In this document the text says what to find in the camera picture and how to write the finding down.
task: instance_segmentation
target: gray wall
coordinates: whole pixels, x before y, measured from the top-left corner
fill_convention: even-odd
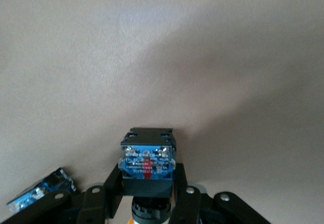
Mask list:
[[[272,223],[322,223],[324,0],[0,11],[0,220],[57,167],[81,188],[104,181],[125,133],[147,126],[175,129],[189,181],[210,195],[235,192]]]

